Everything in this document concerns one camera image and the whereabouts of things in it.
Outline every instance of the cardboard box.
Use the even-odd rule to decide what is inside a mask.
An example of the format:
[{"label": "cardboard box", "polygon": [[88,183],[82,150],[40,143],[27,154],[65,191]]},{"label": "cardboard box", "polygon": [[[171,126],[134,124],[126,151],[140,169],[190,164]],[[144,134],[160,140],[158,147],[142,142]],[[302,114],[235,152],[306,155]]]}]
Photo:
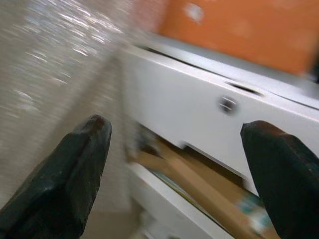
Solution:
[{"label": "cardboard box", "polygon": [[[203,163],[202,159],[172,149],[163,142],[158,142],[158,146],[162,158],[141,152],[138,158],[131,160],[171,178],[235,238],[260,238],[250,228],[248,217],[235,205],[249,194],[240,187],[236,179],[238,176],[227,176],[227,172],[222,174],[227,170],[220,165]],[[266,230],[262,237],[279,238],[273,227]]]},{"label": "cardboard box", "polygon": [[318,53],[319,1],[171,0],[159,34],[300,74]]}]

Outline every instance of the orange box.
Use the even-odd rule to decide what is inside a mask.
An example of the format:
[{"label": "orange box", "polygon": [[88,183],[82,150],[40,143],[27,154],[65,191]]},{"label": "orange box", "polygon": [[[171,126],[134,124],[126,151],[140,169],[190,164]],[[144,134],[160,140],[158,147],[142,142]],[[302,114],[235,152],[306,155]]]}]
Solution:
[{"label": "orange box", "polygon": [[319,0],[171,0],[159,34],[293,74],[318,53]]}]

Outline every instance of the drawer front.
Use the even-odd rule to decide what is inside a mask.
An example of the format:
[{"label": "drawer front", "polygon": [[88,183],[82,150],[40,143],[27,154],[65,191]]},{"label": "drawer front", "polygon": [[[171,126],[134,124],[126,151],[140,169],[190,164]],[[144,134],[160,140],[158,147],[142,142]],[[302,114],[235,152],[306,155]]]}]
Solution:
[{"label": "drawer front", "polygon": [[141,49],[124,60],[131,115],[171,143],[189,144],[246,179],[256,193],[241,142],[244,123],[267,121],[319,155],[319,114],[258,89]]}]

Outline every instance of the white shelf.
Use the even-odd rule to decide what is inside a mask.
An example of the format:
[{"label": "white shelf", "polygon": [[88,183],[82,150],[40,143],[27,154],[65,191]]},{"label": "white shelf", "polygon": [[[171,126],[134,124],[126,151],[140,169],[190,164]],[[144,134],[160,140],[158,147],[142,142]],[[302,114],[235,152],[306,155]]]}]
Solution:
[{"label": "white shelf", "polygon": [[131,163],[131,196],[157,221],[182,239],[233,239],[143,166]]}]

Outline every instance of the drawer handle slot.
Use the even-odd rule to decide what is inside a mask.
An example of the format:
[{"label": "drawer handle slot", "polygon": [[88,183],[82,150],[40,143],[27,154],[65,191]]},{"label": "drawer handle slot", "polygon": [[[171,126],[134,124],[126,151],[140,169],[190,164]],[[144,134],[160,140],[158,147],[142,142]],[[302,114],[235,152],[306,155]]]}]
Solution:
[{"label": "drawer handle slot", "polygon": [[228,83],[228,85],[232,86],[232,87],[235,87],[237,89],[240,89],[242,91],[246,91],[246,92],[249,92],[251,94],[254,94],[254,95],[257,95],[257,96],[263,96],[263,94],[253,90],[253,89],[250,89],[248,87],[245,87],[245,86],[241,86],[241,85],[237,85],[237,84],[234,84],[234,83]]}]

